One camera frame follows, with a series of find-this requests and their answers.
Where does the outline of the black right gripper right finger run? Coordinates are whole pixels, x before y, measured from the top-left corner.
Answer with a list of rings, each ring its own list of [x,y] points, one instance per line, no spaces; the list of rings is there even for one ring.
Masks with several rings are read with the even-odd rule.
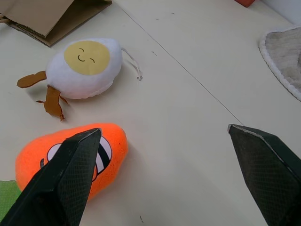
[[[228,126],[247,188],[268,226],[301,226],[301,159],[277,136]]]

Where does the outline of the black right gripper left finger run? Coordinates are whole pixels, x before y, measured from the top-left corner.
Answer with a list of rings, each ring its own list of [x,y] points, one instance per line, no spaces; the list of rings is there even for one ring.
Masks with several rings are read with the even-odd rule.
[[[0,226],[79,226],[90,193],[102,131],[65,139],[30,180]]]

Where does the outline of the brown paper bag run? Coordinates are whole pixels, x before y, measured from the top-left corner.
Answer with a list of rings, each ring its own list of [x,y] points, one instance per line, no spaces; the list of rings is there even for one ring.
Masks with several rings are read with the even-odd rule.
[[[112,0],[0,0],[0,23],[51,47]]]

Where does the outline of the orange carrot plush toy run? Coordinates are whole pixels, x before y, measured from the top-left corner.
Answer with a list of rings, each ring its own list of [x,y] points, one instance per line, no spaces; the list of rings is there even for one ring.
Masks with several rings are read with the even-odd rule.
[[[53,158],[65,139],[94,128],[100,128],[102,131],[88,200],[94,198],[114,181],[128,152],[126,134],[116,124],[89,124],[60,130],[32,140],[16,158],[15,172],[18,188],[21,191],[25,189],[32,177]]]

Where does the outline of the white fried egg plush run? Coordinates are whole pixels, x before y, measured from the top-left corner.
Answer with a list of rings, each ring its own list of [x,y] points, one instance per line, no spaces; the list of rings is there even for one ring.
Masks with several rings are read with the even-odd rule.
[[[75,41],[57,52],[44,71],[20,78],[17,86],[28,88],[47,81],[46,99],[40,103],[48,114],[64,120],[59,101],[87,99],[105,92],[120,73],[123,53],[127,50],[116,39]]]

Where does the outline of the grey white-edged cloth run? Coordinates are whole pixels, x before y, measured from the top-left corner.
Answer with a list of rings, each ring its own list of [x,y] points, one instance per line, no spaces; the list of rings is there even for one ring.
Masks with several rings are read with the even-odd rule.
[[[301,26],[267,32],[258,47],[273,75],[301,102]]]

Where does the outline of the orange-red box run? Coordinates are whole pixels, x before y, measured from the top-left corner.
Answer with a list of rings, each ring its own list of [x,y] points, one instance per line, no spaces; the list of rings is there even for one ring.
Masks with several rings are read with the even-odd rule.
[[[239,3],[240,5],[244,6],[245,8],[250,7],[255,2],[261,1],[261,0],[234,0],[235,2]]]

